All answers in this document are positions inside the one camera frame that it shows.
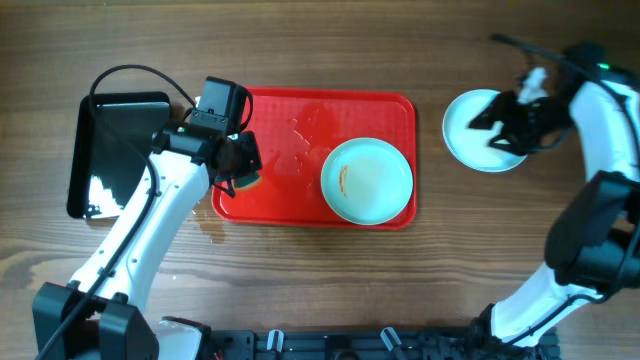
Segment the light blue plate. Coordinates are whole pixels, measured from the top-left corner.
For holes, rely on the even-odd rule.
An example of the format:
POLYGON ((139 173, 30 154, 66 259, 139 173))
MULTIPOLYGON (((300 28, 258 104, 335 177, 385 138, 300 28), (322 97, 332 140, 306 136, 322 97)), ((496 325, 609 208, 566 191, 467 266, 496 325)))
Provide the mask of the light blue plate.
POLYGON ((497 90, 490 89, 465 92, 450 103, 442 122, 443 138, 451 154, 465 166, 481 172, 505 172, 527 158, 488 146, 489 140, 499 134, 498 125, 491 130, 468 128, 469 122, 498 94, 497 90))
POLYGON ((413 170, 393 145, 376 138, 348 140, 326 158, 320 174, 322 195, 340 218, 374 226, 399 215, 414 190, 413 170))

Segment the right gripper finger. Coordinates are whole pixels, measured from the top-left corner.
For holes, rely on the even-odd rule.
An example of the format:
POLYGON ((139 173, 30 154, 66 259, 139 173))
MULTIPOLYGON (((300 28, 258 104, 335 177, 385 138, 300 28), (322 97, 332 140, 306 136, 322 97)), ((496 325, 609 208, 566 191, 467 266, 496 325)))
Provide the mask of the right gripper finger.
POLYGON ((494 137, 492 137, 487 145, 491 148, 495 148, 498 150, 512 150, 513 149, 513 145, 511 142, 511 138, 508 134, 498 134, 494 137))
POLYGON ((512 92, 500 92, 467 125, 469 129, 491 130, 496 122, 508 116, 513 104, 512 92))

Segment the light blue top plate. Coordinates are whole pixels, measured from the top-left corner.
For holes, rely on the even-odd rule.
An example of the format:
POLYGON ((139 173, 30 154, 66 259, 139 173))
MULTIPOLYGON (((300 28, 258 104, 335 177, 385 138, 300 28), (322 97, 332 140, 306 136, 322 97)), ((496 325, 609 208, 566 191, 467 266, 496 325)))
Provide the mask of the light blue top plate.
POLYGON ((465 166, 481 172, 505 172, 527 158, 488 146, 489 140, 499 134, 498 125, 491 130, 468 128, 469 122, 498 94, 497 90, 490 89, 465 92, 450 103, 442 122, 443 138, 451 154, 465 166))

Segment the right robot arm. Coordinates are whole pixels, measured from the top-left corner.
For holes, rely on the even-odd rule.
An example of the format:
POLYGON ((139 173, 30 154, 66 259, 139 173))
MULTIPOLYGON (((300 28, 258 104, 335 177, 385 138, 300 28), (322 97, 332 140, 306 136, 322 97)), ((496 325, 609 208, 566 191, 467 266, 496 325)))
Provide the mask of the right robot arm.
POLYGON ((488 147, 517 156, 553 149, 543 139, 576 130, 586 185, 552 225, 542 266, 509 298, 470 325, 469 348, 516 354, 582 305, 639 285, 639 77, 610 65, 604 47, 583 42, 556 54, 503 34, 493 40, 556 62, 554 95, 540 69, 519 92, 499 93, 468 124, 502 127, 488 147))

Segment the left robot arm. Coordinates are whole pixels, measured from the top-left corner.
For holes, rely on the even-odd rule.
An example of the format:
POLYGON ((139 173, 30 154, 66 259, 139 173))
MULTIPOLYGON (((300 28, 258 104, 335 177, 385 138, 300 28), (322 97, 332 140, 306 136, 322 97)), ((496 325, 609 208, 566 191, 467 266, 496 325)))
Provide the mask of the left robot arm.
POLYGON ((209 77, 181 124, 153 135, 145 170, 110 232, 65 286, 44 284, 32 310, 41 359, 203 359, 208 326, 144 317, 153 279, 186 215, 216 188, 230 197, 262 168, 247 126, 253 96, 209 77))

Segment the orange green scrub sponge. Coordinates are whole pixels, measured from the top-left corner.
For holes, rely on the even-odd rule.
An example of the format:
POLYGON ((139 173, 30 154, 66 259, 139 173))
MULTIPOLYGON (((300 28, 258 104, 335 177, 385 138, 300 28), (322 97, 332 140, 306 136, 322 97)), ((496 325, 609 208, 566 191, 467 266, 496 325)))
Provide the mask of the orange green scrub sponge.
POLYGON ((252 172, 248 175, 236 178, 234 180, 234 187, 237 190, 248 190, 256 186, 257 184, 259 184, 260 181, 261 181, 261 176, 259 175, 259 173, 252 172))

